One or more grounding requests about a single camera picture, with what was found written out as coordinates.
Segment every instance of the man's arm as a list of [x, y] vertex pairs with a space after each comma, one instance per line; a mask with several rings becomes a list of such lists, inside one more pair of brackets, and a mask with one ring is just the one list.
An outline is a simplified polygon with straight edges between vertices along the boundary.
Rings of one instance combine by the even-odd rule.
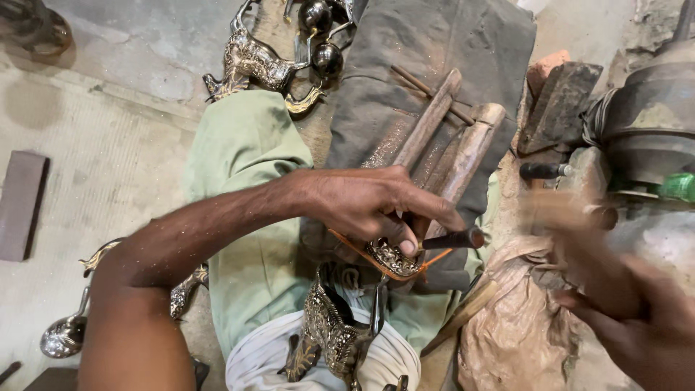
[[453, 205], [414, 186], [403, 167], [296, 170], [153, 220], [95, 271], [80, 389], [195, 389], [186, 341], [169, 316], [171, 288], [232, 241], [298, 216], [363, 240], [388, 237], [411, 255], [417, 238], [396, 211], [465, 228]]

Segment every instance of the rope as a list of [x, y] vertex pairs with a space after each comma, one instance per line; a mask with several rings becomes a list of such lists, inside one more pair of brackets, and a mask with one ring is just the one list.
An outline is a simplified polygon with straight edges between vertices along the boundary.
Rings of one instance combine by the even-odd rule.
[[608, 117], [608, 108], [610, 108], [613, 96], [615, 96], [615, 93], [619, 90], [620, 88], [609, 90], [591, 103], [589, 109], [580, 115], [584, 125], [582, 138], [587, 144], [600, 147], [601, 134], [603, 134], [603, 128], [605, 128]]

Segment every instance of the grey cloth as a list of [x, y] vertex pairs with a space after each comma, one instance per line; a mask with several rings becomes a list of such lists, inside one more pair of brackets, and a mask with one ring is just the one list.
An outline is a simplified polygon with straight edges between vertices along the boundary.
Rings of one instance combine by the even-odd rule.
[[[487, 183], [516, 132], [521, 99], [536, 26], [532, 13], [508, 0], [370, 0], [361, 17], [343, 71], [326, 168], [388, 166], [389, 152], [376, 154], [384, 139], [398, 146], [413, 129], [426, 97], [391, 70], [398, 64], [430, 87], [437, 87], [456, 67], [463, 76], [455, 103], [499, 103], [507, 117], [457, 208], [472, 225], [487, 205]], [[461, 120], [448, 114], [411, 174], [426, 189]], [[302, 221], [302, 250], [313, 259], [335, 260], [338, 242], [320, 223]], [[467, 291], [466, 249], [454, 251], [427, 271], [421, 289]]]

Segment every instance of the white cloth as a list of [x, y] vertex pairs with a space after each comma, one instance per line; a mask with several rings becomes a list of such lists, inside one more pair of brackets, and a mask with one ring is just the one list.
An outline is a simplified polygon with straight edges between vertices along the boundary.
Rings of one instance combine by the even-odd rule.
[[[352, 308], [355, 320], [369, 322], [369, 314]], [[346, 391], [345, 383], [333, 376], [322, 357], [299, 382], [289, 383], [277, 372], [284, 367], [289, 338], [299, 334], [304, 311], [270, 321], [244, 337], [227, 359], [226, 382], [229, 391]], [[397, 384], [398, 377], [409, 376], [409, 390], [420, 383], [420, 358], [412, 346], [391, 327], [384, 324], [374, 339], [357, 377], [364, 391], [382, 391], [386, 384]]]

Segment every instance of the wooden block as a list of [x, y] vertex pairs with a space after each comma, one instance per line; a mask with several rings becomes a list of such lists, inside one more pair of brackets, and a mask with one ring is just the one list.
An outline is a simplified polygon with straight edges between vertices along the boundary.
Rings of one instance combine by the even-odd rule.
[[12, 151], [0, 198], [0, 260], [21, 262], [29, 255], [48, 161]]
[[77, 369], [48, 368], [24, 391], [77, 391]]
[[521, 131], [518, 151], [532, 154], [557, 144], [580, 143], [582, 121], [579, 115], [586, 109], [602, 72], [600, 65], [575, 62], [554, 68], [528, 125]]

